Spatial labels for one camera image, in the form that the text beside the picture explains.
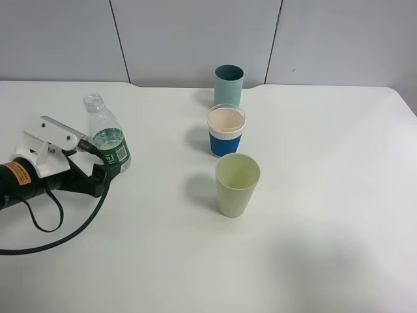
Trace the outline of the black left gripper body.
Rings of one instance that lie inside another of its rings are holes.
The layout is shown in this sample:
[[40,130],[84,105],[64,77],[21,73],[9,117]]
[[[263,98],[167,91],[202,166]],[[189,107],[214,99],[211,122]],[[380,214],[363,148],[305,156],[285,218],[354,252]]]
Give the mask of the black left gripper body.
[[65,186],[69,171],[40,178],[33,165],[24,158],[2,164],[1,208],[5,209],[45,194],[47,190],[57,190]]

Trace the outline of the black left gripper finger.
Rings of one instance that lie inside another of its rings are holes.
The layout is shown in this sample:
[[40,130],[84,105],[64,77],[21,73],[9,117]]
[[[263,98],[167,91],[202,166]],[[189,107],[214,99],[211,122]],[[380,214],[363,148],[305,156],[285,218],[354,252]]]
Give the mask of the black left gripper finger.
[[106,178],[113,180],[120,174],[118,164],[110,164],[108,168],[104,164],[93,164],[92,174],[88,176],[69,158],[67,161],[70,164],[70,171],[66,176],[66,190],[68,192],[87,194],[98,198],[103,194]]
[[65,151],[62,153],[65,157],[71,158],[73,162],[84,162],[84,163],[101,163],[100,158],[95,154],[96,148],[91,147],[80,147],[77,146],[75,149]]

